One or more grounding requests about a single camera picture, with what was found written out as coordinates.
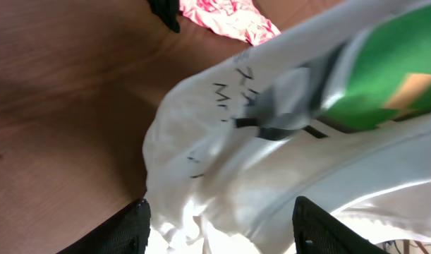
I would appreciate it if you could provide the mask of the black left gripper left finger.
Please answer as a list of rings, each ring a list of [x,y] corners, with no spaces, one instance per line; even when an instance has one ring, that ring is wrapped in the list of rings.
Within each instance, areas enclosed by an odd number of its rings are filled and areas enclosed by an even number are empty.
[[[144,254],[150,218],[149,203],[137,199],[58,254]]]

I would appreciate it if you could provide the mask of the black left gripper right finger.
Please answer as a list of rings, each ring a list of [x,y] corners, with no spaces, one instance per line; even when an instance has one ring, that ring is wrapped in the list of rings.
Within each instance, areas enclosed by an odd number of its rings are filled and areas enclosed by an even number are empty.
[[[297,254],[386,254],[304,196],[293,209]]]

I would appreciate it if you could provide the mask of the white t-shirt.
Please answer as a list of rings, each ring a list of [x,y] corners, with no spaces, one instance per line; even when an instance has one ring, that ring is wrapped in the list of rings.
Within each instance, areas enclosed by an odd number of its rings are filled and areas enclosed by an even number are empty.
[[[345,1],[181,81],[142,152],[148,253],[293,253],[300,196],[431,242],[431,1]]]

